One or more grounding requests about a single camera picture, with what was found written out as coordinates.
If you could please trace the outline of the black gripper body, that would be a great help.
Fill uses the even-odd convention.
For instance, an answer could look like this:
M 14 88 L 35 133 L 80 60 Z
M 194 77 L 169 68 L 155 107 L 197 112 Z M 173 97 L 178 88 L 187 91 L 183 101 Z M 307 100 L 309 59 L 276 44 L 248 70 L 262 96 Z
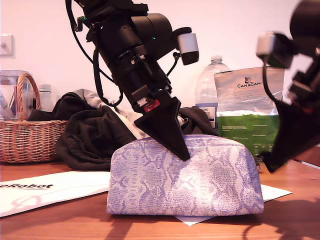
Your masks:
M 145 103 L 159 102 L 159 108 L 173 103 L 170 81 L 155 57 L 147 51 L 120 51 L 113 57 L 113 79 L 125 94 L 132 109 L 147 114 Z

